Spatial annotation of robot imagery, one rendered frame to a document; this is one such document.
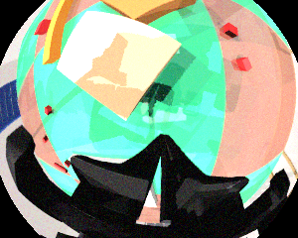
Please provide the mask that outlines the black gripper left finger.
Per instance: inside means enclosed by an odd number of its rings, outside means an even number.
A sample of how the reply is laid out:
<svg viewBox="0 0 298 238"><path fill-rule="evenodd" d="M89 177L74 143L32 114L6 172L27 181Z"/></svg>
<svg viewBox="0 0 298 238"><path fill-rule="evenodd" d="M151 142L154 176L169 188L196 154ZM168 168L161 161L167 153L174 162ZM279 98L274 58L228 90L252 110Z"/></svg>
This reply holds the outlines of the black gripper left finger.
<svg viewBox="0 0 298 238"><path fill-rule="evenodd" d="M156 176L164 142L165 135L158 134L148 147L124 163L101 162L87 158L86 155L73 156L70 163L78 181L84 179L90 185L134 199L133 213L140 219L150 186Z"/></svg>

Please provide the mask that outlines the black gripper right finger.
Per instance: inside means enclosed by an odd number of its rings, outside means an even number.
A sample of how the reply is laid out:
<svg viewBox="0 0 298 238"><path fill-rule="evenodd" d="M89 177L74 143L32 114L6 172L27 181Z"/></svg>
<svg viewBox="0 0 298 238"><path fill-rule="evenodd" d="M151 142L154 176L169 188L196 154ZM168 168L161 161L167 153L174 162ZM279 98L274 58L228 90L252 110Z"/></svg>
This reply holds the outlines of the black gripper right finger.
<svg viewBox="0 0 298 238"><path fill-rule="evenodd" d="M198 198L242 191L249 182L245 176L221 178L204 174L166 134L161 152L160 180L160 223L172 222L173 217Z"/></svg>

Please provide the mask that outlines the red bar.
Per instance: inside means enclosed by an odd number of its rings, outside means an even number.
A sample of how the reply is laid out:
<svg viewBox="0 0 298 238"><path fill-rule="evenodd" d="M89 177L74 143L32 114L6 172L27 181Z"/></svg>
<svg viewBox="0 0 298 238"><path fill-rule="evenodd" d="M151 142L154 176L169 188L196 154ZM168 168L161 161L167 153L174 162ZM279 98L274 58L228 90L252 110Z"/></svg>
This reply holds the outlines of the red bar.
<svg viewBox="0 0 298 238"><path fill-rule="evenodd" d="M66 173L68 172L67 170L65 170L65 168L59 166L59 164L57 164L57 163L54 163L54 166L55 166L55 167L58 167L59 170L61 170L62 172L66 172Z"/></svg>

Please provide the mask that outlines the orange rectangular block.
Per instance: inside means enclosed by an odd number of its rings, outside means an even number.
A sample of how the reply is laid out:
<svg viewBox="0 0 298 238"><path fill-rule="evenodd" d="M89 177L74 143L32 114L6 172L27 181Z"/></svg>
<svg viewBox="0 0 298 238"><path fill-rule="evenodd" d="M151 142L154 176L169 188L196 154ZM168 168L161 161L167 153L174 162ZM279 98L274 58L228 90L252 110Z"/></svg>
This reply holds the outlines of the orange rectangular block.
<svg viewBox="0 0 298 238"><path fill-rule="evenodd" d="M101 0L106 7L117 11L118 15L128 19L140 21L148 25L152 21L161 19L169 13L189 5L194 5L197 0Z"/></svg>

